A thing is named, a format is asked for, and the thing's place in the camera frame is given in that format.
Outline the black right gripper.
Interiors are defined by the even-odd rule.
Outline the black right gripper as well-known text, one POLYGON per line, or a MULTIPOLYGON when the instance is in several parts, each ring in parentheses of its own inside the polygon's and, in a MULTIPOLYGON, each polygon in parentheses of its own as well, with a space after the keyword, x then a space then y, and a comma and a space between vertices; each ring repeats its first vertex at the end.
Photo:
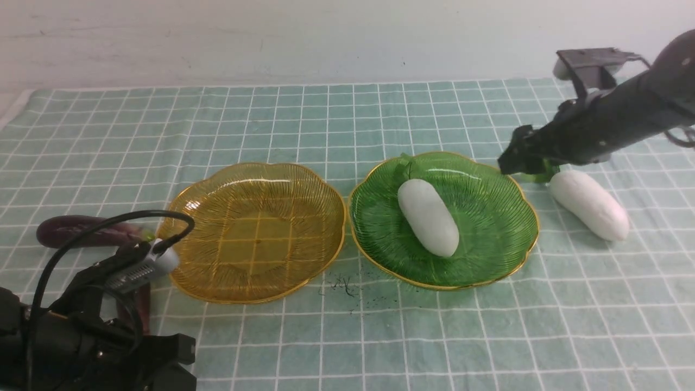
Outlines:
POLYGON ((497 163, 504 175, 542 171, 542 161, 576 166, 679 126, 679 78, 642 73, 534 130, 519 127, 497 163))

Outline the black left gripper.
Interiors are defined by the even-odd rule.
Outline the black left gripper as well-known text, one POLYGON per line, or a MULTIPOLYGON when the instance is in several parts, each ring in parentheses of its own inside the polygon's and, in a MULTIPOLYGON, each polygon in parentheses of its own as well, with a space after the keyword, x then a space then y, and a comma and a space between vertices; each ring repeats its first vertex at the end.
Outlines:
POLYGON ((2 289, 3 390, 195 390, 194 338, 146 336, 134 302, 109 287, 134 255, 112 256, 77 273, 66 292, 38 309, 31 385, 25 341, 30 305, 2 289))

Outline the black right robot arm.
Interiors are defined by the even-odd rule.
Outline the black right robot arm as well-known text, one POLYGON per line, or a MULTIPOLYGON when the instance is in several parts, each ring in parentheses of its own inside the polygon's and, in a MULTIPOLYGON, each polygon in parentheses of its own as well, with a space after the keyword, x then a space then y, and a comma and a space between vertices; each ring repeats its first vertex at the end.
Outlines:
POLYGON ((621 149, 663 134, 693 148, 694 32, 678 35, 650 64, 620 49, 557 52, 554 76, 571 81, 576 98, 539 129, 514 129, 497 164, 504 175, 544 175, 562 165, 608 161, 621 149))

